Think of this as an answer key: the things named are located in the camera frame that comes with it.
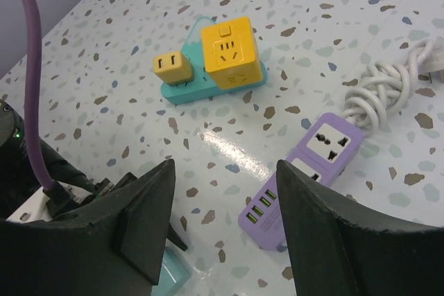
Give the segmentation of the yellow cube socket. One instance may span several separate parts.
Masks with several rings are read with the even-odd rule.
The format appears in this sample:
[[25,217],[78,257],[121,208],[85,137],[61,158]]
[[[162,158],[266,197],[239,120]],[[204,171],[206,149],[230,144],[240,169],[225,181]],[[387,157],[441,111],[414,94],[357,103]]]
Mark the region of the yellow cube socket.
[[205,70],[222,90],[261,82],[259,51],[248,17],[215,24],[201,31]]

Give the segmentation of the yellow small plug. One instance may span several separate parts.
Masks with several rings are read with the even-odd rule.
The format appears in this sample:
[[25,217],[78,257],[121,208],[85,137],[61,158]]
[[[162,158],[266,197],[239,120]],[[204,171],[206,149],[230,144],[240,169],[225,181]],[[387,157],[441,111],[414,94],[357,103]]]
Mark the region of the yellow small plug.
[[153,72],[163,83],[170,86],[191,82],[194,79],[191,62],[181,51],[155,56]]

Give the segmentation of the teal small plug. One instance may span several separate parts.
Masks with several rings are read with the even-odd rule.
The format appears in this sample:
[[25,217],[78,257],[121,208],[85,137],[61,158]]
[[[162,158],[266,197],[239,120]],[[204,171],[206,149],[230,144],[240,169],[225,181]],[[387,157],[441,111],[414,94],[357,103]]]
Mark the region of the teal small plug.
[[159,283],[152,288],[151,296],[176,295],[190,276],[180,257],[170,247],[165,247]]

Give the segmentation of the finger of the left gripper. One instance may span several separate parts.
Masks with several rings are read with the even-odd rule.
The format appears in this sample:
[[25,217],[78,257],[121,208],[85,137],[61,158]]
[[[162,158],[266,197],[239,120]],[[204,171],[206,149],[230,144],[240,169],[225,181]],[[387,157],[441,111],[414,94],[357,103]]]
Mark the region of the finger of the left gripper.
[[188,250],[187,245],[180,237],[180,235],[175,231],[171,223],[169,223],[168,227],[168,240],[172,242],[176,247],[181,249],[183,252],[186,252]]

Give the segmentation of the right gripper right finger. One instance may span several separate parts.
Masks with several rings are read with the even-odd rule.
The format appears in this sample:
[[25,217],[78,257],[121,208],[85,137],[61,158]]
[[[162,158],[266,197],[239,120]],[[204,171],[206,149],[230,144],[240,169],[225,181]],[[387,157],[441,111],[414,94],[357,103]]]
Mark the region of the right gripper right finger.
[[370,209],[277,163],[298,295],[442,295],[443,229]]

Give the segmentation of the teal triangular socket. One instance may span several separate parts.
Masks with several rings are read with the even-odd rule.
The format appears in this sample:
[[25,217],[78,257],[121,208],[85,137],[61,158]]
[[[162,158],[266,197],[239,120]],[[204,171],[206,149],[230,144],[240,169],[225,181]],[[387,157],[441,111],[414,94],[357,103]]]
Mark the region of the teal triangular socket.
[[194,79],[191,82],[186,82],[173,86],[162,83],[160,92],[162,96],[170,103],[173,103],[175,105],[190,103],[204,98],[237,92],[242,89],[259,87],[267,81],[267,69],[264,63],[260,61],[262,73],[264,74],[264,78],[261,82],[229,90],[222,90],[216,85],[216,83],[212,80],[210,75],[205,70],[201,37],[201,31],[203,28],[215,24],[217,23],[215,23],[214,20],[210,19],[209,17],[201,17],[197,19],[196,23],[188,34],[185,43],[179,51],[187,56],[189,61],[191,62],[194,70]]

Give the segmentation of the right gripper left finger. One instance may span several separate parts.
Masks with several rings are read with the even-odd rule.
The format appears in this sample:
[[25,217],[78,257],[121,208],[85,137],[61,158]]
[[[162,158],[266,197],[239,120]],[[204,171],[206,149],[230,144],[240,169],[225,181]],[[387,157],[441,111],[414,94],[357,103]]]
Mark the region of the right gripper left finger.
[[169,159],[45,222],[1,222],[2,295],[149,295],[159,283],[175,191]]

